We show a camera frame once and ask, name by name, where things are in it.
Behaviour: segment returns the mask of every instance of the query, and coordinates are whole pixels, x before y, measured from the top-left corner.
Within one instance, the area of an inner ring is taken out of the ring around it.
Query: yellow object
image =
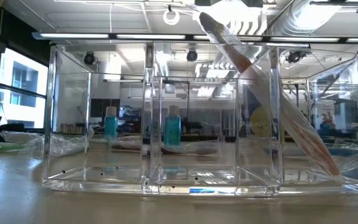
[[[266,108],[264,106],[260,106],[254,110],[251,114],[250,125],[251,130],[260,137],[269,138],[270,137],[270,116],[266,112]],[[285,141],[285,130],[283,125],[281,125],[281,139]]]

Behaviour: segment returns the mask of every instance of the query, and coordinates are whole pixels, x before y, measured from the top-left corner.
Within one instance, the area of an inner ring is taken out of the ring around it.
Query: bottle cap
[[[170,105],[168,109],[169,115],[179,115],[179,106]]]
[[[106,107],[106,116],[117,116],[117,108],[115,106]]]

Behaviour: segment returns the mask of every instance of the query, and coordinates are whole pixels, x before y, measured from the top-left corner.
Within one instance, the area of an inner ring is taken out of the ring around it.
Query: acrylic partition
[[[84,63],[90,52],[97,63]],[[357,54],[59,45],[49,72],[44,186],[144,195],[358,192]]]
[[[63,190],[142,191],[147,171],[142,160],[147,155],[142,136],[143,47],[52,48],[44,185]],[[136,61],[141,70],[130,70],[121,56],[132,48],[141,51]],[[96,64],[84,63],[87,52],[94,54]]]
[[[278,110],[270,100],[277,102],[278,95],[270,94],[269,89],[277,89],[277,74],[266,81],[267,101],[260,103],[249,88],[253,78],[240,76],[216,45],[195,45],[198,57],[192,62],[186,59],[186,45],[154,47],[150,191],[273,194],[270,187],[279,186],[282,178],[280,162],[272,157]],[[181,121],[176,132],[180,142],[174,143],[172,108],[177,108]]]
[[[305,148],[328,151],[310,156],[284,127],[284,178],[278,193],[358,192],[358,55],[300,49],[277,53],[284,97],[321,139],[311,138]]]

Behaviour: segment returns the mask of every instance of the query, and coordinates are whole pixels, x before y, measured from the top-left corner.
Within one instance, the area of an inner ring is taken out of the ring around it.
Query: ceiling
[[[200,25],[193,20],[192,13],[187,7],[175,7],[180,13],[180,20],[174,26],[163,20],[167,9],[164,5],[118,6],[111,4],[85,4],[83,2],[60,2],[61,0],[8,0],[3,6],[19,19],[28,23],[40,32],[112,32],[112,33],[156,33],[156,34],[203,34]],[[276,0],[277,7],[270,8],[267,19],[273,19],[290,0]],[[344,35],[358,36],[358,14],[356,7],[342,8],[327,23],[317,29],[313,35]],[[313,49],[326,49],[346,52],[356,52],[358,44],[311,45]],[[170,62],[172,70],[192,70],[195,64],[186,61],[188,45],[182,45],[177,50],[175,60]],[[123,73],[142,73],[144,69],[143,45],[119,45],[117,52],[123,58]]]
[[[270,8],[268,20],[272,19],[290,0],[276,0],[277,7]],[[110,32],[110,4],[85,4],[83,2],[60,2],[59,0],[9,0],[4,7],[41,32]],[[114,5],[111,7],[111,28],[114,33],[151,32],[160,34],[202,34],[193,16],[180,13],[177,25],[163,21],[166,6],[145,6],[145,14],[138,5]],[[329,22],[320,27],[315,35],[358,36],[356,7],[342,8]]]

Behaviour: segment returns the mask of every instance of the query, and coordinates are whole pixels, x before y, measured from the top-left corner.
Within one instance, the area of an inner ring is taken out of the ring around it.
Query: security camera
[[[286,57],[286,61],[289,63],[298,63],[304,57],[306,57],[307,53],[302,51],[290,51],[290,54]]]
[[[197,52],[196,50],[189,50],[186,57],[188,62],[195,62],[197,60]]]
[[[84,63],[87,65],[94,65],[96,63],[96,58],[93,55],[93,52],[87,52],[84,57]]]

